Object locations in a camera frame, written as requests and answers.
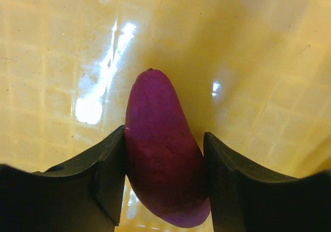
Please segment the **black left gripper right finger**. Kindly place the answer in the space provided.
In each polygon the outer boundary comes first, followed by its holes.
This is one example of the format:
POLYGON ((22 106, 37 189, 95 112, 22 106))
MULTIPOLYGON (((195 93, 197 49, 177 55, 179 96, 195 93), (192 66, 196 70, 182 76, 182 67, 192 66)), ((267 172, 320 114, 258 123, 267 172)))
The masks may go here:
POLYGON ((330 231, 330 171, 287 176, 234 151, 210 132, 204 159, 214 231, 330 231))

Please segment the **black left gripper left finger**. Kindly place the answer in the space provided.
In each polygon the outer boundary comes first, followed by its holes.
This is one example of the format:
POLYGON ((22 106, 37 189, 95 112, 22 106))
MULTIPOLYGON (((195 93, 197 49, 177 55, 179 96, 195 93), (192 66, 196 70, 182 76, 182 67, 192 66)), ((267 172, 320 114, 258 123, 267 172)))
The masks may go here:
POLYGON ((45 172, 1 165, 1 231, 114 231, 125 184, 123 126, 45 172))

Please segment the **dark red fruit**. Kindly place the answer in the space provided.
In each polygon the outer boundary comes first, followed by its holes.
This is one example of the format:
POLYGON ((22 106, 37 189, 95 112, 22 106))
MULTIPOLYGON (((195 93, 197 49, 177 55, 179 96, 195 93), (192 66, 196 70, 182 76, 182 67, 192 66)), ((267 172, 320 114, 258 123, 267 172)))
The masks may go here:
POLYGON ((172 225, 201 225, 210 213, 204 158, 160 70, 148 69, 134 82, 124 134, 126 174, 140 202, 172 225))

